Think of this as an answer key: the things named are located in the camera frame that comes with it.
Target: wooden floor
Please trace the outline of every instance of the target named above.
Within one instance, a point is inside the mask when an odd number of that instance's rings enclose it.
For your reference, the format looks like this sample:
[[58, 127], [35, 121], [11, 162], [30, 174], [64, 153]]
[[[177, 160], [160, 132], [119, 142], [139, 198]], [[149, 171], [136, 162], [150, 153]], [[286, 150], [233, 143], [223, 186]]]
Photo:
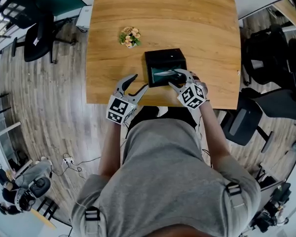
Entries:
[[[264, 29], [270, 25], [271, 18], [266, 11], [255, 14], [245, 21], [244, 35]], [[22, 125], [11, 133], [16, 149], [24, 150], [34, 161], [47, 156], [53, 162], [53, 170], [63, 173], [63, 155], [74, 157], [75, 163], [91, 160], [101, 155], [107, 121], [106, 105], [86, 104], [85, 94], [85, 56], [87, 34], [81, 33], [73, 24], [67, 24], [59, 38], [70, 40], [76, 37], [76, 46], [62, 43], [54, 44], [54, 55], [58, 64], [49, 63], [49, 56], [25, 63], [23, 48], [18, 48], [16, 56], [11, 57], [11, 47], [3, 51], [0, 60], [0, 93], [10, 92], [11, 111], [6, 112], [7, 123], [21, 121]], [[262, 92], [277, 88], [275, 84], [258, 85], [252, 88]], [[219, 119], [223, 112], [218, 112]], [[295, 163], [296, 156], [290, 149], [296, 140], [296, 121], [284, 118], [268, 118], [263, 115], [260, 126], [266, 133], [274, 131], [275, 137], [270, 150], [261, 154], [263, 139], [255, 133], [250, 143], [239, 146], [230, 142], [231, 153], [250, 172], [257, 170], [264, 162], [279, 179], [284, 179]], [[206, 148], [205, 132], [202, 143]], [[126, 128], [122, 128], [121, 144], [124, 142]], [[65, 175], [53, 174], [52, 186], [48, 196], [60, 206], [57, 216], [68, 222], [70, 210], [77, 191], [84, 179], [96, 173], [99, 160], [83, 163], [82, 172], [68, 169]]]

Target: black box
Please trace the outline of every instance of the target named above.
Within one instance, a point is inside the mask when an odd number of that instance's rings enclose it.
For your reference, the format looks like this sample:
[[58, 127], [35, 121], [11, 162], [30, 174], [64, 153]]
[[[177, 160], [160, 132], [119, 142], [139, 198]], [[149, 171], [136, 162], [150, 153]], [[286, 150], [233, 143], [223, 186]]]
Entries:
[[145, 52], [149, 87], [166, 86], [168, 82], [185, 83], [185, 77], [173, 72], [172, 75], [159, 76], [156, 73], [174, 69], [185, 69], [186, 60], [179, 48]]

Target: gray t-shirt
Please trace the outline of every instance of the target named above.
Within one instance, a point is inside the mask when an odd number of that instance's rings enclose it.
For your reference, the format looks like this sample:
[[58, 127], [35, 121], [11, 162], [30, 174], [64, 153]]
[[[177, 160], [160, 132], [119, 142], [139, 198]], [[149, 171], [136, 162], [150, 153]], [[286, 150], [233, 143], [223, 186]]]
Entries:
[[[223, 158], [218, 172], [209, 167], [195, 130], [184, 121], [140, 122], [130, 131], [124, 153], [125, 163], [109, 181], [99, 175], [86, 181], [72, 213], [76, 233], [95, 200], [109, 237], [144, 237], [176, 224], [215, 237], [238, 237], [258, 209], [255, 179], [233, 157]], [[240, 185], [243, 206], [232, 205], [226, 180]]]

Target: wooden table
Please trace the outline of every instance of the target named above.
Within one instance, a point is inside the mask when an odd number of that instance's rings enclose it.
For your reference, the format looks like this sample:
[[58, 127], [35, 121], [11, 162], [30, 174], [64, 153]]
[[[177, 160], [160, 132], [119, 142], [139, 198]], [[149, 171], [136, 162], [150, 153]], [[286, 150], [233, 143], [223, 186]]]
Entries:
[[[118, 43], [126, 26], [140, 29], [141, 46]], [[236, 109], [240, 33], [234, 0], [95, 0], [86, 60], [88, 103], [107, 104], [116, 83], [139, 74], [128, 91], [148, 82], [144, 52], [180, 48], [187, 68], [207, 83], [214, 108]], [[169, 86], [149, 88], [139, 105], [181, 106]]]

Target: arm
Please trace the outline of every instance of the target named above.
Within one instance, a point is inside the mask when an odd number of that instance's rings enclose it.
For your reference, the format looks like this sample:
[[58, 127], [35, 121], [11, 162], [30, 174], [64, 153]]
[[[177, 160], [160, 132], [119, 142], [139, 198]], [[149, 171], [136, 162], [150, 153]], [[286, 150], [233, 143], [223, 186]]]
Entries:
[[208, 151], [213, 168], [217, 170], [219, 161], [230, 155], [229, 147], [210, 102], [206, 101], [199, 109], [204, 121]]
[[111, 178], [120, 168], [120, 128], [110, 122], [99, 165], [99, 175]]

